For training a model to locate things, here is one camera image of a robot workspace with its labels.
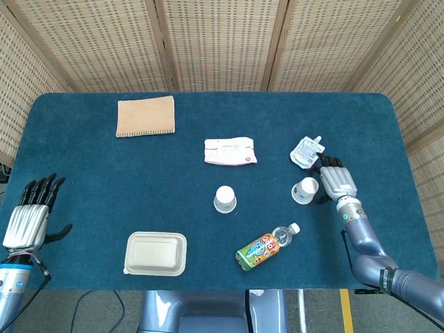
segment bottle cap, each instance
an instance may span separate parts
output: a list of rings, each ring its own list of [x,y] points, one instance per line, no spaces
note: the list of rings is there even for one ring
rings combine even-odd
[[[289,231],[290,231],[292,234],[297,234],[298,232],[300,232],[299,225],[297,225],[296,223],[292,223],[292,224],[289,226]]]

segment yellow tape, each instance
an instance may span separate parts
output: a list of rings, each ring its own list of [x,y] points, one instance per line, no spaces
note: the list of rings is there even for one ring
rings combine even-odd
[[[339,290],[341,294],[342,319],[344,322],[344,332],[353,333],[352,309],[350,307],[350,297],[347,289]]]

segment woven screen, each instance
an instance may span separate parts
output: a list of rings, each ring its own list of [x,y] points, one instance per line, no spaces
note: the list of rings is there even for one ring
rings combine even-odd
[[[297,0],[270,89],[343,89],[400,2]]]
[[[421,1],[356,90],[392,100],[406,144],[444,120],[444,1]]]
[[[62,86],[0,12],[0,162],[14,163],[33,101]]]
[[[411,154],[410,163],[436,255],[444,267],[444,135]]]
[[[278,0],[162,1],[180,90],[259,90]]]
[[[15,5],[79,90],[167,89],[144,0]]]

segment robotic hand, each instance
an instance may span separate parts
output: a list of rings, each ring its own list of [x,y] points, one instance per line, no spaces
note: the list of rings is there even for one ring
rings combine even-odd
[[[322,167],[313,172],[321,174],[326,196],[318,203],[330,199],[336,202],[344,230],[359,253],[352,264],[353,275],[361,283],[381,289],[444,322],[444,283],[400,269],[373,232],[361,201],[356,199],[357,188],[350,172],[335,157],[320,155],[320,161]]]
[[[37,252],[44,245],[58,241],[71,231],[66,225],[56,234],[46,234],[48,217],[57,193],[65,181],[52,183],[56,174],[39,181],[33,180],[23,190],[18,206],[13,210],[6,229],[3,247],[9,256],[0,264],[0,333],[12,332],[11,324],[22,314],[37,294],[51,280],[48,268],[38,259]],[[33,267],[33,258],[44,274],[44,281],[34,296],[19,310],[23,293]]]

